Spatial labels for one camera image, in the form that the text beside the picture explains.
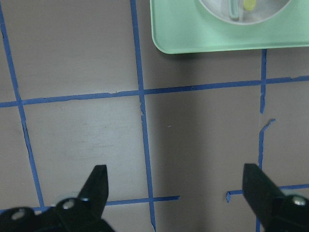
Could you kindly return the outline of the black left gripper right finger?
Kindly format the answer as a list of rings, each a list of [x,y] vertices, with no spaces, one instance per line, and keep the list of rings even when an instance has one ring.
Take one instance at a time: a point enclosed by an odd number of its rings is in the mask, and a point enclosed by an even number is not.
[[[243,196],[266,232],[307,232],[309,199],[285,193],[254,163],[245,163]]]

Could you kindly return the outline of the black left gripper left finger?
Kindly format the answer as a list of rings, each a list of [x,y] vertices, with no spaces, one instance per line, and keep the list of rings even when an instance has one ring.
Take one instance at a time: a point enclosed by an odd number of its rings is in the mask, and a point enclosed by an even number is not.
[[[56,215],[66,232],[110,232],[101,218],[109,196],[106,165],[96,165],[77,197],[61,200]]]

